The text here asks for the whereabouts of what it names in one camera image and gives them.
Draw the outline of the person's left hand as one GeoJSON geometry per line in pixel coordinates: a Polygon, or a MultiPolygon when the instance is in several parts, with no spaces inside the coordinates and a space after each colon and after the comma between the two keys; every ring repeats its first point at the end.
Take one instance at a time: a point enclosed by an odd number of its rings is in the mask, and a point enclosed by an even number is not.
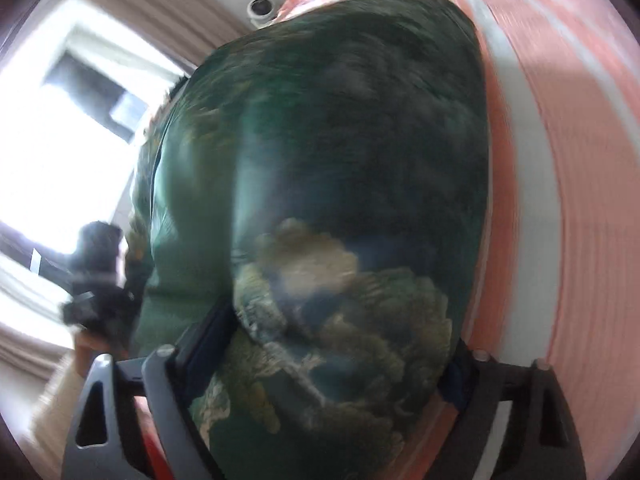
{"type": "Polygon", "coordinates": [[[127,350],[121,344],[114,344],[90,330],[78,330],[74,333],[74,367],[80,377],[87,377],[94,359],[103,353],[110,354],[118,360],[128,356],[127,350]]]}

